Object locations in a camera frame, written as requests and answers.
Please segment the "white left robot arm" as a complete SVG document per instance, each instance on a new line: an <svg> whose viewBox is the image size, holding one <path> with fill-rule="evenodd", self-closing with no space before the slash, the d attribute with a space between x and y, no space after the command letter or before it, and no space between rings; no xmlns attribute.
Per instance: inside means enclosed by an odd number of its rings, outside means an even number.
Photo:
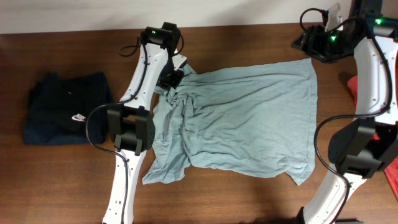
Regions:
<svg viewBox="0 0 398 224"><path fill-rule="evenodd" d="M120 102L107 109L116 166L105 224L132 223L141 164L151 149L155 124L150 113L155 88L176 88L187 58L180 54L183 37L176 24L147 27L139 38L140 54L133 78Z"/></svg>

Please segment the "light blue t-shirt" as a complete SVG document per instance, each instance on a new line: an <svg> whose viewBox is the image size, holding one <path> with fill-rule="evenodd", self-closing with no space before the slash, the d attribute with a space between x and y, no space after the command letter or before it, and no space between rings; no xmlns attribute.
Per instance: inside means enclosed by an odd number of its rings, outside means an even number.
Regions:
<svg viewBox="0 0 398 224"><path fill-rule="evenodd" d="M315 167L317 76L309 58L203 74L192 67L156 88L155 160L144 184L169 184L190 166L302 184Z"/></svg>

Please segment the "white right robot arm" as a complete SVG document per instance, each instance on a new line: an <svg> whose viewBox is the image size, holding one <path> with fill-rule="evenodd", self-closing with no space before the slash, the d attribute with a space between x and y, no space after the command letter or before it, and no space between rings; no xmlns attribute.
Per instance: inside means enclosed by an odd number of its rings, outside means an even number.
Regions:
<svg viewBox="0 0 398 224"><path fill-rule="evenodd" d="M322 24L303 29L292 47L323 63L354 57L356 111L330 139L327 173L295 223L337 223L353 192L397 157L397 20L382 0L356 0L342 19L340 5L322 11Z"/></svg>

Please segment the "dark navy garment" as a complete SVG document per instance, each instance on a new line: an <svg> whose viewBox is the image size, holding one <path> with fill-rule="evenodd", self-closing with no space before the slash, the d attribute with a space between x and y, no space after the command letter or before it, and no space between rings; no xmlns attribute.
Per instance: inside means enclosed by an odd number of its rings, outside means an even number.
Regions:
<svg viewBox="0 0 398 224"><path fill-rule="evenodd" d="M60 146L101 144L108 134L106 111L90 119L89 138L86 119L95 108L112 103L106 76L102 72L76 78L47 74L30 90L23 141L27 145Z"/></svg>

